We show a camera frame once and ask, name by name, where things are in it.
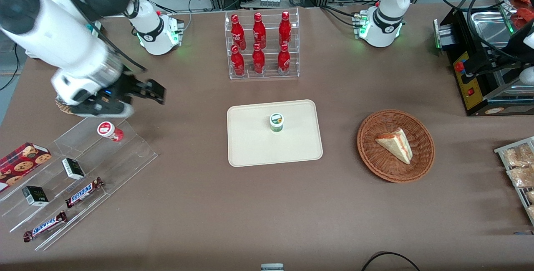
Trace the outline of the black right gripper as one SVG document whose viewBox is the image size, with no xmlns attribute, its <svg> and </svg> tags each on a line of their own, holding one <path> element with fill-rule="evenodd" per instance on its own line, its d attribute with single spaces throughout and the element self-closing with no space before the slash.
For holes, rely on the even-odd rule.
<svg viewBox="0 0 534 271">
<path fill-rule="evenodd" d="M 89 99 L 100 100 L 101 98 L 107 98 L 109 101 L 116 100 L 131 105 L 132 98 L 138 92 L 144 92 L 145 98 L 152 99 L 160 105 L 165 103 L 165 87 L 153 79 L 148 79 L 146 82 L 140 81 L 132 74 L 120 75 L 115 83 L 107 88 L 102 88 L 90 96 Z"/>
</svg>

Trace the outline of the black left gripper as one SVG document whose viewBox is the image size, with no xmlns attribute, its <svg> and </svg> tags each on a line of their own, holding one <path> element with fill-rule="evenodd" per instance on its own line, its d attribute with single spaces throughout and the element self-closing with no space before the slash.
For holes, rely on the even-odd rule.
<svg viewBox="0 0 534 271">
<path fill-rule="evenodd" d="M 490 50 L 488 47 L 483 47 L 481 54 L 486 61 L 483 63 L 482 69 L 479 75 L 486 75 L 489 73 L 495 73 L 502 69 L 517 69 L 521 68 L 521 62 L 514 59 L 518 58 L 519 50 L 516 47 L 504 47 L 500 49 L 504 54 L 498 54 L 496 50 Z"/>
</svg>

